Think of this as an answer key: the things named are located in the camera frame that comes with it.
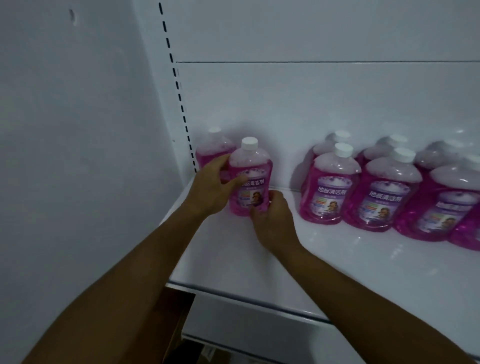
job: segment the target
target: brown floor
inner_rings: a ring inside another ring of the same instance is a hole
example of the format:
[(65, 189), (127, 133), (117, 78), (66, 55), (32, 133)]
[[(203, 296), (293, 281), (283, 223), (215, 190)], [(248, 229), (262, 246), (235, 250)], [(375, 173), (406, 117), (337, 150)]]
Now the brown floor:
[(183, 326), (181, 318), (186, 317), (194, 298), (194, 294), (165, 287), (120, 364), (162, 363), (172, 335)]

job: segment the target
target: plastic bottle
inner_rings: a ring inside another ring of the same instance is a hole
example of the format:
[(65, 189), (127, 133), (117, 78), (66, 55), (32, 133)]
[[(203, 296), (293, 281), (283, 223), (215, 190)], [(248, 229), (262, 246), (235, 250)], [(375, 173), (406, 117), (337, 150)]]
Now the plastic bottle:
[[(235, 144), (223, 135), (222, 130), (214, 127), (208, 129), (206, 139), (195, 150), (195, 157), (200, 168), (203, 168), (211, 160), (224, 154), (233, 153), (235, 149), (237, 149)], [(230, 180), (227, 170), (220, 171), (220, 180), (222, 183)]]
[(462, 158), (460, 152), (463, 147), (462, 142), (454, 139), (445, 139), (433, 143), (425, 150), (417, 153), (414, 162), (415, 167), (426, 179), (435, 168), (459, 162)]
[(402, 235), (426, 242), (445, 240), (480, 201), (480, 156), (430, 172), (418, 194), (395, 221)]
[(477, 204), (455, 227), (448, 241), (471, 250), (480, 251), (480, 205)]
[(343, 201), (353, 192), (361, 172), (351, 157), (353, 147), (336, 143), (333, 152), (315, 159), (307, 177), (307, 191), (300, 202), (300, 216), (317, 224), (333, 225), (341, 220)]
[(251, 206), (268, 208), (268, 185), (273, 163), (266, 151), (258, 147), (257, 138), (243, 138), (241, 148), (229, 158), (228, 171), (233, 179), (246, 174), (248, 181), (230, 196), (230, 210), (238, 216), (248, 216)]
[(408, 139), (403, 135), (392, 134), (383, 143), (376, 144), (360, 152), (355, 159), (361, 166), (364, 166), (374, 159), (388, 157), (395, 148), (404, 147), (407, 142)]
[(421, 173), (412, 162), (415, 152), (395, 148), (390, 157), (369, 162), (360, 183), (343, 210), (345, 221), (359, 229), (387, 231), (418, 189)]
[[(313, 159), (309, 167), (309, 172), (313, 167), (313, 161), (315, 161), (315, 159), (318, 156), (321, 156), (322, 154), (325, 154), (325, 153), (333, 152), (334, 146), (336, 143), (346, 143), (350, 137), (351, 135), (349, 132), (346, 132), (345, 130), (336, 130), (332, 134), (328, 135), (324, 142), (321, 142), (315, 145), (312, 148)], [(305, 192), (305, 189), (307, 186), (307, 179), (308, 179), (308, 176), (305, 178), (300, 188), (300, 192), (302, 195)]]

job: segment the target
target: forearm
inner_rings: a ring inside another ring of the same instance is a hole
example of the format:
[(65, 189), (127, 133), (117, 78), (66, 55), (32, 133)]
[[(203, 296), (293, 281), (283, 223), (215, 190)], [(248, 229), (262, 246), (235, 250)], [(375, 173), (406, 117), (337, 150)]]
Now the forearm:
[(296, 246), (275, 255), (367, 363), (474, 363), (417, 317)]
[(63, 311), (24, 363), (116, 363), (203, 219), (181, 206)]

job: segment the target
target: hand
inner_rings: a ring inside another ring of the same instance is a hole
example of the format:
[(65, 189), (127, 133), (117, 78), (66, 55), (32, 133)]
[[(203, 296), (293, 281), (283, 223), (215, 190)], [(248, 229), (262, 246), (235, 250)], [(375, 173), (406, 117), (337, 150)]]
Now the hand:
[(266, 212), (250, 209), (253, 227), (260, 243), (274, 255), (290, 248), (302, 247), (295, 231), (293, 216), (280, 191), (268, 192), (270, 206)]
[(241, 175), (226, 184), (220, 182), (220, 170), (226, 165), (229, 157), (230, 154), (225, 154), (206, 164), (195, 176), (183, 203), (203, 218), (220, 212), (230, 195), (248, 181), (247, 176)]

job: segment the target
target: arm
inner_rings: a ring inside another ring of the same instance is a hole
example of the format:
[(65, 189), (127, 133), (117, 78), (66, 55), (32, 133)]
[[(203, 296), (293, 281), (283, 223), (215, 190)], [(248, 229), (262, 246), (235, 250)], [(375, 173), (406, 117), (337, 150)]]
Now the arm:
[(220, 183), (228, 155), (197, 173), (185, 202), (55, 320), (24, 364), (116, 363), (135, 338), (203, 222), (245, 177)]
[(308, 252), (281, 192), (266, 213), (253, 209), (258, 239), (371, 364), (474, 363), (440, 332)]

